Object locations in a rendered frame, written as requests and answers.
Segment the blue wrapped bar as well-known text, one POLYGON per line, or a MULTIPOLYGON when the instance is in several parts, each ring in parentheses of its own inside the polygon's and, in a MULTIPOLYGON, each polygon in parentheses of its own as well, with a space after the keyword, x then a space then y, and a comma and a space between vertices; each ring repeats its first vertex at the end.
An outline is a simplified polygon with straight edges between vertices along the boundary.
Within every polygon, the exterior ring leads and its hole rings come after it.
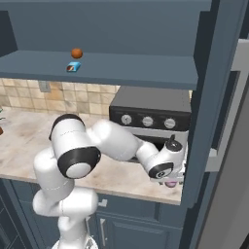
POLYGON ((77 72, 79 68, 81 67, 81 63, 77 61, 71 61, 67 66, 66 66, 66 71, 67 72, 77 72))

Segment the blue open wall cabinet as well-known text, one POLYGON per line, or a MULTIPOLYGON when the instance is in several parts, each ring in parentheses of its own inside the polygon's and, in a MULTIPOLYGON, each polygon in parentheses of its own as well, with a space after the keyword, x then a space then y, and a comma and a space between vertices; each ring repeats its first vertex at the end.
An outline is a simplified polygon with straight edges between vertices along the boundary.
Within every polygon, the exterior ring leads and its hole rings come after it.
POLYGON ((0 0, 0 77, 195 89, 197 28, 211 1, 0 0), (71 61, 77 72, 66 71, 71 61))

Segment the blue base cabinet run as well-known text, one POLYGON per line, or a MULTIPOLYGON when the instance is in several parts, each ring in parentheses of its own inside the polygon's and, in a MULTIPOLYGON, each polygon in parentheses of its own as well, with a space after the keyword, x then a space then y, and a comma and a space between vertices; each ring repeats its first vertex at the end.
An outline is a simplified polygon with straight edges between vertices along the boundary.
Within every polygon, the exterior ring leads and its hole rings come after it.
POLYGON ((36 183, 2 179, 7 199, 14 208, 13 217, 22 236, 25 249, 52 249, 59 238, 57 218, 37 215, 32 206, 35 194, 40 190, 36 183))

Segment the blue tall cabinet panel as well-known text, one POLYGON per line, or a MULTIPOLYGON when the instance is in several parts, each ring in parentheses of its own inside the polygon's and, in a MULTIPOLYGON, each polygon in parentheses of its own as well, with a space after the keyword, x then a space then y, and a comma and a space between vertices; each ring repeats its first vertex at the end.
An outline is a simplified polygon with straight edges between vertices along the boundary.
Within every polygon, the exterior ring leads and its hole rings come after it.
POLYGON ((198 74, 182 203, 195 204, 227 88, 248 0, 212 0, 200 15, 194 59, 198 74))

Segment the black and silver toaster oven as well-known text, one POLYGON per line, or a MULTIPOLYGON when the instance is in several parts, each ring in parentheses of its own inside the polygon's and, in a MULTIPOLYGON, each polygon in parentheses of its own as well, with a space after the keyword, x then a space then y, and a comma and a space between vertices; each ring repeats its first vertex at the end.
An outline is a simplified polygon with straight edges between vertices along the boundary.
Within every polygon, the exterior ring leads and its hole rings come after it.
POLYGON ((153 143, 160 151, 172 134, 186 147, 191 123, 189 92, 182 89, 153 89, 121 86, 109 106, 109 120, 124 126, 135 136, 153 143), (131 124, 122 123, 122 115, 130 115, 131 124), (154 123, 144 126, 144 117, 154 123), (166 128, 164 121, 174 119, 176 126, 166 128))

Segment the grey fridge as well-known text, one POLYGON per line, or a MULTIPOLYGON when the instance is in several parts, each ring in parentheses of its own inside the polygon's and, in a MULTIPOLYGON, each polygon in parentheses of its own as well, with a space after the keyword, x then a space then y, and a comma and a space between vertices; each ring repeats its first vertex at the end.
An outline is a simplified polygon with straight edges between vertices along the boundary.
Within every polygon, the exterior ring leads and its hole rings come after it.
POLYGON ((238 76, 189 249, 239 249, 249 234, 249 39, 238 41, 231 70, 238 76))

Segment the blue base cabinet door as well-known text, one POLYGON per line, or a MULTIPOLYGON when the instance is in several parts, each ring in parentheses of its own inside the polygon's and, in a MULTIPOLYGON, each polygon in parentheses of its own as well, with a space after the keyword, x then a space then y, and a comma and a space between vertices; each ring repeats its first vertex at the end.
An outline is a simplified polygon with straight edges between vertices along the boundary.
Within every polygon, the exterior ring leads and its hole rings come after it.
POLYGON ((181 229, 99 213, 96 220, 102 249, 179 249, 181 229), (100 218, 106 220, 106 247, 102 244, 100 218))

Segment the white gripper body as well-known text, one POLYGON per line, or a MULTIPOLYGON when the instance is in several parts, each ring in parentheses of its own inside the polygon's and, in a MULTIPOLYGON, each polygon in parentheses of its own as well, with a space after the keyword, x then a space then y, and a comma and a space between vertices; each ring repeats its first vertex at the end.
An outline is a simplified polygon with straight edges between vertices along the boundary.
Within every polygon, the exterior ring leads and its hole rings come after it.
POLYGON ((180 171, 172 171, 166 170, 163 177, 160 178, 161 183, 178 183, 183 182, 185 177, 185 170, 182 169, 180 171))

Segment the grey wall outlet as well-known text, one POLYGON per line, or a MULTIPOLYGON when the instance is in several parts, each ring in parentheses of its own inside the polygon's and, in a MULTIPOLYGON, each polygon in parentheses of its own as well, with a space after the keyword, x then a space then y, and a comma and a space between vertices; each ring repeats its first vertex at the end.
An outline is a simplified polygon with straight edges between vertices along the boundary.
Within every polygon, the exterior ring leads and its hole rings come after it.
POLYGON ((50 92, 51 91, 50 84, 47 81, 39 81, 38 85, 39 85, 39 89, 41 92, 50 92))

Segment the blue drawer front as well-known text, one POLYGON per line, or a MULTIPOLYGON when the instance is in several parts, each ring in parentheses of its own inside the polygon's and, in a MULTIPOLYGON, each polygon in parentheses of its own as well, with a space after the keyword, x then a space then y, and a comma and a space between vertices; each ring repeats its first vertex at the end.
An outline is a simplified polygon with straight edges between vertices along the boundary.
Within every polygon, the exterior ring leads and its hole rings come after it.
POLYGON ((110 214, 117 214, 139 219, 157 221, 160 214, 160 204, 147 200, 110 196, 99 194, 99 201, 106 200, 105 206, 99 206, 98 211, 110 214))

